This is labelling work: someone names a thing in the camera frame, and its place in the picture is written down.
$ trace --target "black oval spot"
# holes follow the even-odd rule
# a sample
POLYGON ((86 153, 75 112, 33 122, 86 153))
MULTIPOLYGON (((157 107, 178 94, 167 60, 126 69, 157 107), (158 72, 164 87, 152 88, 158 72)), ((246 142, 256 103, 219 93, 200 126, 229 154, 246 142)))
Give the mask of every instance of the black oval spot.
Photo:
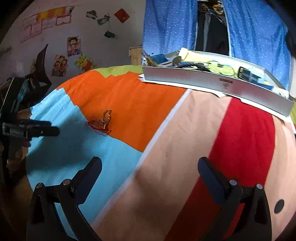
POLYGON ((282 211, 284 205, 285 205, 285 201, 283 199, 280 199, 274 207, 274 213, 277 214, 280 211, 282 211))

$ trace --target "wall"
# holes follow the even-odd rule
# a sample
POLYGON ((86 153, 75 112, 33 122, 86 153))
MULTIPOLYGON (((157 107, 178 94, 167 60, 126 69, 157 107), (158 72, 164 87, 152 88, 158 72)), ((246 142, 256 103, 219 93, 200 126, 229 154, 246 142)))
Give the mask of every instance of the wall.
POLYGON ((52 77, 51 71, 54 57, 67 55, 67 37, 81 36, 81 50, 92 58, 96 68, 131 64, 128 54, 129 47, 142 44, 145 0, 35 0, 13 23, 0 44, 0 49, 12 46, 12 50, 0 58, 0 83, 9 77, 25 76, 30 71, 32 60, 48 44, 45 56, 45 69, 52 81, 53 90, 64 81, 81 74, 74 65, 78 56, 70 56, 65 77, 52 77), (55 26, 23 43, 19 41, 19 32, 23 19, 56 7, 76 6, 72 11, 70 24, 55 26), (121 23, 113 14, 123 8, 130 16, 121 23), (99 26, 96 20, 86 17, 86 12, 95 10, 102 18, 110 15, 110 24, 99 26), (109 30, 115 33, 115 38, 107 38, 104 33, 109 30))

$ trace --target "red diamond paper decoration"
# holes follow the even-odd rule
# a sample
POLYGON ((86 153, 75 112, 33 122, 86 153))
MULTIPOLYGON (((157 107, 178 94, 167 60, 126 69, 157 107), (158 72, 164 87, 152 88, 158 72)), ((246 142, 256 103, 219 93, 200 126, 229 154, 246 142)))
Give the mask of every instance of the red diamond paper decoration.
POLYGON ((123 8, 119 9, 116 13, 114 13, 114 16, 117 17, 121 23, 124 23, 126 20, 130 18, 130 16, 123 8))

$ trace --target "colorful blanket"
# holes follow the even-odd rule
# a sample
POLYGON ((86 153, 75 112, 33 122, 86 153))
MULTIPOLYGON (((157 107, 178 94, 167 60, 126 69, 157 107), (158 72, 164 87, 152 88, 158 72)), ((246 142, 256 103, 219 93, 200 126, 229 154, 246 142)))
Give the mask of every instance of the colorful blanket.
POLYGON ((60 129, 58 137, 32 141, 26 159, 32 189, 38 182, 60 184, 98 156, 102 173, 79 207, 102 240, 198 240, 221 209, 197 171, 198 159, 207 156, 227 178, 264 185, 275 240, 296 210, 290 123, 236 98, 143 83, 140 73, 141 66, 89 71, 31 109, 32 119, 60 129), (106 109, 112 131, 101 136, 85 122, 106 109), (285 205, 275 214, 280 199, 285 205))

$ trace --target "metal pivot bolt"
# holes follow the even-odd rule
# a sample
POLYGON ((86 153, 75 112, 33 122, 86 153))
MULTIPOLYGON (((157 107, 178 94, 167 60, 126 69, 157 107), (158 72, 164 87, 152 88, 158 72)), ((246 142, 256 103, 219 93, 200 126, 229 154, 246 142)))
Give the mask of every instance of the metal pivot bolt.
POLYGON ((63 180, 63 185, 67 186, 70 184, 70 182, 71 182, 70 179, 65 179, 65 180, 63 180))
POLYGON ((43 183, 37 183, 36 188, 41 188, 43 186, 43 183))
POLYGON ((257 187, 258 189, 262 189, 262 188, 263 188, 263 186, 262 186, 260 183, 258 183, 258 184, 256 185, 256 187, 257 187))
POLYGON ((233 180, 233 179, 231 179, 229 181, 229 183, 230 183, 231 186, 236 186, 236 184, 237 184, 236 180, 233 180))

